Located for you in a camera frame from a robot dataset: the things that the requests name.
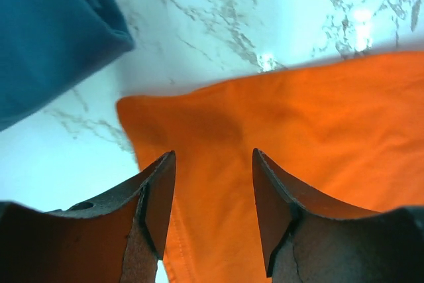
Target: fabric fold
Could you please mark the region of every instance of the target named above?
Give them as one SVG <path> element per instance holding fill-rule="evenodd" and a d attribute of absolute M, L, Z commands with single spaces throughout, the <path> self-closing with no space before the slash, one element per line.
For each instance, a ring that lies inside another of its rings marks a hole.
<path fill-rule="evenodd" d="M 252 150 L 337 199 L 385 211 L 424 204 L 424 53 L 230 80 L 117 111 L 143 169 L 175 150 L 165 265 L 171 282 L 269 282 Z"/>

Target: screw hole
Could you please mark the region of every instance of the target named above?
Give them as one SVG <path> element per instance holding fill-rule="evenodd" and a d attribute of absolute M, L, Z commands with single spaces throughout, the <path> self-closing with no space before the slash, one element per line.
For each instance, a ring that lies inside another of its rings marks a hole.
<path fill-rule="evenodd" d="M 71 208 L 69 208 L 70 211 L 73 210 L 85 210 L 94 207 L 94 203 L 83 201 L 80 203 L 77 203 L 76 205 L 73 205 Z"/>

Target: gray marble vein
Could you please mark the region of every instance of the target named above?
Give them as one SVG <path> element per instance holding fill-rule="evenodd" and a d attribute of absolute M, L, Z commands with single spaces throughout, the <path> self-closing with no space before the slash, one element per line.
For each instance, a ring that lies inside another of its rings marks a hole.
<path fill-rule="evenodd" d="M 119 6 L 136 42 L 142 39 L 142 30 L 148 26 L 147 19 L 137 11 L 133 0 L 119 0 Z"/>
<path fill-rule="evenodd" d="M 176 0 L 159 0 L 164 6 L 173 5 L 195 23 L 203 25 L 205 34 L 212 36 L 233 51 L 240 59 L 254 66 L 261 72 L 258 64 L 256 47 L 243 28 L 263 27 L 262 21 L 255 15 L 257 0 L 205 0 L 209 6 L 185 6 Z M 210 54 L 199 49 L 199 46 L 179 39 L 194 50 L 198 50 L 206 59 L 213 61 Z"/>
<path fill-rule="evenodd" d="M 214 61 L 214 59 L 212 59 L 205 51 L 199 49 L 198 47 L 194 46 L 193 44 L 191 44 L 190 42 L 184 40 L 179 34 L 176 35 L 178 40 L 180 40 L 182 43 L 184 43 L 186 46 L 188 46 L 190 49 L 193 49 L 195 51 L 197 51 L 198 53 L 200 53 L 202 56 L 204 56 L 207 60 L 209 60 L 212 63 L 216 63 L 216 61 Z"/>
<path fill-rule="evenodd" d="M 371 3 L 371 0 L 360 0 L 355 3 L 351 0 L 329 1 L 333 5 L 333 12 L 327 15 L 322 26 L 326 40 L 323 45 L 313 47 L 312 57 L 332 48 L 337 50 L 343 59 L 366 54 L 371 49 L 372 37 L 366 39 L 365 41 L 368 42 L 364 45 L 364 48 L 358 50 L 356 46 L 358 27 L 366 27 L 369 21 L 382 14 L 388 15 L 389 20 L 393 22 L 395 47 L 399 47 L 399 20 L 408 20 L 411 32 L 415 31 L 423 0 L 377 0 L 378 6 L 375 9 L 372 8 L 373 6 L 370 8 L 372 12 L 369 21 L 352 19 L 352 11 Z"/>
<path fill-rule="evenodd" d="M 89 111 L 88 103 L 85 101 L 85 99 L 81 96 L 81 94 L 76 88 L 72 89 L 72 93 L 75 95 L 75 98 L 83 107 L 84 112 L 87 113 Z"/>
<path fill-rule="evenodd" d="M 90 132 L 103 141 L 117 145 L 124 152 L 134 154 L 131 143 L 124 132 L 103 119 L 97 121 L 84 119 L 60 109 L 48 109 L 44 112 L 53 116 L 73 139 L 77 139 L 83 132 Z"/>

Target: white surface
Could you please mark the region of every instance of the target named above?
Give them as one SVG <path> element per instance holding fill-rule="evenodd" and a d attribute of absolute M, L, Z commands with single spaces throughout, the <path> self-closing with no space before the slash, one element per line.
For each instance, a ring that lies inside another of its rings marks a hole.
<path fill-rule="evenodd" d="M 422 48 L 424 35 L 422 0 L 117 1 L 137 49 L 0 133 L 0 200 L 65 209 L 136 174 L 121 96 Z"/>

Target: white marble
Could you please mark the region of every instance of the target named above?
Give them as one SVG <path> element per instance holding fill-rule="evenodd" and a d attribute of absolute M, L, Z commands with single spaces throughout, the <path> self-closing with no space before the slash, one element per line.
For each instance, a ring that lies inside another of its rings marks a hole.
<path fill-rule="evenodd" d="M 117 1 L 137 49 L 0 133 L 0 200 L 67 208 L 137 173 L 124 95 L 423 48 L 423 0 Z"/>

